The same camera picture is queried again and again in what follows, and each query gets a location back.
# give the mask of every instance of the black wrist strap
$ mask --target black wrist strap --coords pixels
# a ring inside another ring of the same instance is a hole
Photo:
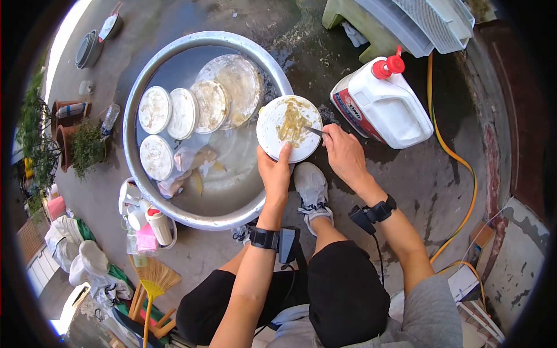
[[[254,228],[250,231],[251,245],[263,249],[279,249],[279,232]]]
[[[376,223],[388,219],[392,214],[392,210],[396,208],[397,202],[390,194],[387,194],[386,202],[382,200],[373,207],[365,209],[364,212],[371,223]]]

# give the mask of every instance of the person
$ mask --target person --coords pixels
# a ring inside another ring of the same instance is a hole
[[[323,146],[333,171],[368,206],[386,202],[386,192],[367,172],[357,138],[334,124],[324,126],[323,132],[329,133],[323,135]],[[257,148],[267,194],[257,228],[281,227],[291,149],[287,143],[275,162]],[[388,315],[390,297],[369,255],[334,227],[321,170],[311,163],[299,164],[294,184],[304,221],[316,237],[307,278],[296,277],[297,271],[273,273],[275,251],[247,243],[183,297],[176,316],[180,335],[210,347],[251,347],[256,328],[270,324],[278,329],[269,348],[462,347],[461,320],[448,282],[435,275],[420,236],[400,209],[375,226],[404,274],[402,323]]]

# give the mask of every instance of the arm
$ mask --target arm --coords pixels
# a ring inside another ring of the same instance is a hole
[[[270,231],[280,229],[282,212],[288,199],[288,159],[291,151],[292,146],[287,143],[276,163],[260,146],[257,147],[259,173],[267,193],[257,221],[259,228]],[[211,347],[251,347],[271,283],[275,257],[274,250],[248,246],[232,287],[228,307],[211,341]]]
[[[329,164],[334,172],[368,206],[372,207],[382,200],[386,201],[387,194],[365,167],[364,149],[357,138],[335,124],[324,126],[323,131],[330,134],[330,136],[323,136],[323,146],[327,147]],[[377,224],[400,260],[404,274],[404,293],[408,296],[415,285],[435,274],[426,247],[400,209],[393,210],[389,218]]]

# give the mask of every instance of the pink basket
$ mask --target pink basket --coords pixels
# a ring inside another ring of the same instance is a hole
[[[60,216],[66,214],[66,203],[62,196],[58,196],[55,199],[47,203],[48,212],[52,220],[56,220]]]

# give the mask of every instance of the green plastic stool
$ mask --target green plastic stool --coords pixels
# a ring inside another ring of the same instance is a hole
[[[375,17],[356,1],[328,0],[321,18],[323,26],[329,30],[343,20],[350,22],[369,40],[369,47],[358,57],[363,64],[379,56],[388,57],[393,54],[397,45],[401,45],[395,36],[383,29]]]

